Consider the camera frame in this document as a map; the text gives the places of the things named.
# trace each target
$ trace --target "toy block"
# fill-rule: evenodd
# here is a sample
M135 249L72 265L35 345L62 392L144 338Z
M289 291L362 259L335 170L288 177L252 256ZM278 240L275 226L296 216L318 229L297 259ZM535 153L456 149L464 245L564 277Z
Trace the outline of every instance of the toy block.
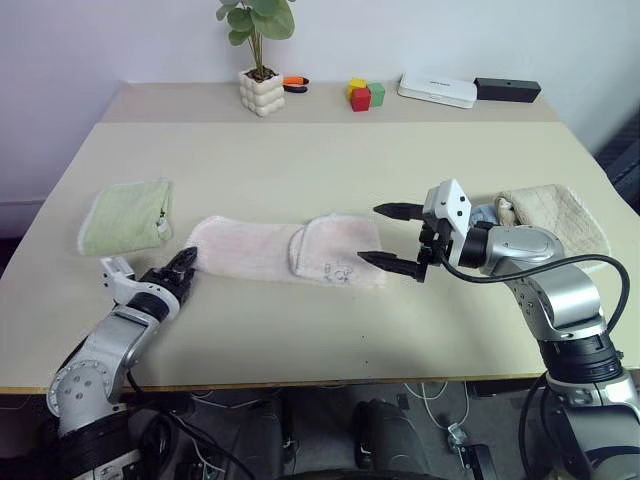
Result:
M362 78L353 77L347 87L347 100L351 101L351 94L356 88L367 88L367 81Z
M354 112L366 112L371 104L371 92L368 88L356 88L351 94L351 108Z
M384 100L384 87L381 83L370 83L367 88L371 92L371 107L379 107Z

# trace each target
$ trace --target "green block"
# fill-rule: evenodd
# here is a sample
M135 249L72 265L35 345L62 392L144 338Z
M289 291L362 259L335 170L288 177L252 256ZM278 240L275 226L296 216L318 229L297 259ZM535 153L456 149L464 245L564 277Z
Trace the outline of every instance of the green block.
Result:
M379 107L384 100L384 87L381 83L370 83L367 88L371 92L371 106Z

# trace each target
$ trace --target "yellow block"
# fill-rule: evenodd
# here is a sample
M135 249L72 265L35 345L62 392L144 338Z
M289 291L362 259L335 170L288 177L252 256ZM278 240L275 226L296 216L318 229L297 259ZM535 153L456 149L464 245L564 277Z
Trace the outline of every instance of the yellow block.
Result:
M353 77L347 87L347 100L351 101L351 94L356 88L367 88L367 81L363 78Z

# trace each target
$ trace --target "red block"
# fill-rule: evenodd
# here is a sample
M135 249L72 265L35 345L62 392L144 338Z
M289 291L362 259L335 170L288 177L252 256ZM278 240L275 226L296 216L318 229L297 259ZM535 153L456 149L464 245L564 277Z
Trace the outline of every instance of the red block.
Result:
M366 112L371 105L371 92L368 88L356 88L351 94L351 108L354 112Z

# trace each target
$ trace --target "green leaf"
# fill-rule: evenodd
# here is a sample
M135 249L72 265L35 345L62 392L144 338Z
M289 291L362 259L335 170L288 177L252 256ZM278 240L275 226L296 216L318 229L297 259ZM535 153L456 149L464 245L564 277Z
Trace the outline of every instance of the green leaf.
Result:
M251 14L244 8L234 8L229 12L227 17L229 26L238 32L246 32L253 29L253 20Z
M276 10L270 17L251 10L251 18L258 32L273 40L284 40L293 35L295 23L287 0L276 0Z
M227 13L229 13L229 10L232 10L233 7L231 5L222 5L218 10L216 10L216 18L218 19L218 21L222 21L224 20L224 17L227 16Z
M238 32L237 30L231 30L229 32L229 43L234 46L242 45L244 41L247 38L249 38L249 35L251 35L252 31L253 29L247 30L246 32Z
M247 0L247 2L263 17L270 17L276 11L276 0Z

